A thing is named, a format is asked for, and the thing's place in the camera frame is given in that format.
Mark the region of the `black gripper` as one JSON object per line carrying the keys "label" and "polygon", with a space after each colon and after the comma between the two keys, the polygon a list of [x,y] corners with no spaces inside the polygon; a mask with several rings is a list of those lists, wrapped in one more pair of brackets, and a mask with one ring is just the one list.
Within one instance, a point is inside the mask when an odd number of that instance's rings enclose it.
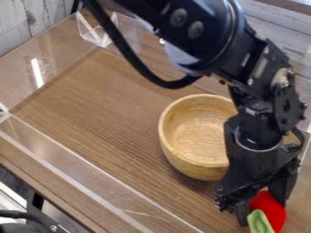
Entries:
{"label": "black gripper", "polygon": [[302,133],[290,133],[298,143],[284,143],[288,132],[278,132],[274,121],[234,115],[222,124],[228,169],[214,187],[220,211],[236,212],[238,226],[248,225],[249,200],[264,188],[285,207],[293,190],[302,149]]}

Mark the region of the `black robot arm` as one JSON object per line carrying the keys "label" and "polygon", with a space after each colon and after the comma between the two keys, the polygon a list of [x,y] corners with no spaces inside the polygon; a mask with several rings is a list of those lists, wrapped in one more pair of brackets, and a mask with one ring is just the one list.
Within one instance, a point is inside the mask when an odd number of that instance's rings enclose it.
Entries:
{"label": "black robot arm", "polygon": [[286,55],[257,36],[237,0],[116,0],[164,39],[165,52],[185,73],[181,85],[202,75],[229,85],[236,114],[224,122],[228,170],[216,187],[218,208],[249,214],[249,201],[268,190],[278,205],[296,184],[301,145],[286,146],[298,135],[305,103],[298,97]]}

